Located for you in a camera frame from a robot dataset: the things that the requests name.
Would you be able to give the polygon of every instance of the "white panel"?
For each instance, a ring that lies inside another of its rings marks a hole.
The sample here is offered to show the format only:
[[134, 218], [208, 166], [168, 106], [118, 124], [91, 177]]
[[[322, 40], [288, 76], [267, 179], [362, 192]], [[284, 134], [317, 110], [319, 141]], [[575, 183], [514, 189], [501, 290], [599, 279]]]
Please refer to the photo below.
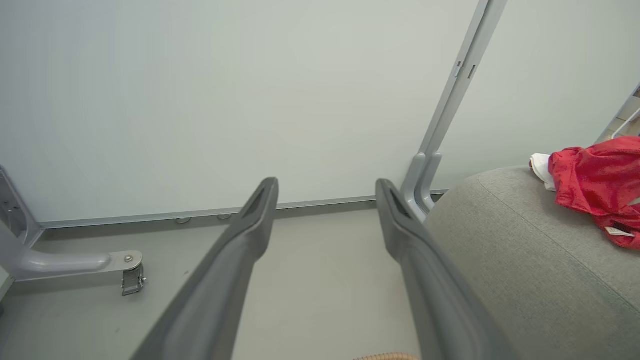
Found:
[[509, 0], [432, 189], [592, 145], [640, 81], [639, 13], [637, 0]]
[[40, 222], [402, 181], [477, 0], [3, 1], [0, 164]]

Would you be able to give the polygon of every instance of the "red fabric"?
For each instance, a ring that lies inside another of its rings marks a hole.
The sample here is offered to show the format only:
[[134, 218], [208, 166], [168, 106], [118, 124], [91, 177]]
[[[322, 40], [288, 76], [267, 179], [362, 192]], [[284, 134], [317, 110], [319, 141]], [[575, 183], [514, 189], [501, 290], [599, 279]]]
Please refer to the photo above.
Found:
[[[628, 205], [640, 197], [640, 137], [554, 152], [549, 172], [556, 184], [556, 204], [593, 215], [615, 244], [640, 250], [640, 204]], [[605, 226], [636, 237], [610, 235]]]

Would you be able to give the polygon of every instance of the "label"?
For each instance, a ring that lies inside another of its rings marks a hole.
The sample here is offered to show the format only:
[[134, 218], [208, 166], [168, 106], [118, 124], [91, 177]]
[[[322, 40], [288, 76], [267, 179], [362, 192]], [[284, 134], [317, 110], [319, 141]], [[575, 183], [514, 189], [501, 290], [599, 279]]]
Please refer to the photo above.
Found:
[[618, 235], [618, 236], [630, 236], [635, 238], [636, 236], [633, 234], [626, 233], [622, 230], [618, 230], [615, 227], [605, 226], [604, 229], [609, 233], [609, 235]]

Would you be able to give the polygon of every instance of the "gray fabric seat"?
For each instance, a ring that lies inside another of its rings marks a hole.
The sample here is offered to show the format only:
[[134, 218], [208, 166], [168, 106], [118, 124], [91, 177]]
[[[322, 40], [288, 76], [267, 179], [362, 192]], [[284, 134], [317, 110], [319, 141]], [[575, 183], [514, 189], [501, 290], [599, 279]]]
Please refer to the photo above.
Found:
[[493, 170], [425, 226], [523, 359], [640, 359], [640, 252], [555, 197], [528, 167]]

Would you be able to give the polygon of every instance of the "gray floor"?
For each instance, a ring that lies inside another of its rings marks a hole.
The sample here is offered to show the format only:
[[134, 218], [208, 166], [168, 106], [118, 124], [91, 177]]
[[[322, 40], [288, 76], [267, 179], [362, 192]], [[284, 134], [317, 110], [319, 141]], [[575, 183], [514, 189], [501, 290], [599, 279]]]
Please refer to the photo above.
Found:
[[[419, 355], [400, 268], [366, 207], [279, 213], [253, 270], [234, 359]], [[50, 232], [39, 250], [142, 251], [148, 283], [128, 297], [117, 277], [14, 285], [3, 301], [0, 359], [127, 359], [224, 228], [196, 218]]]

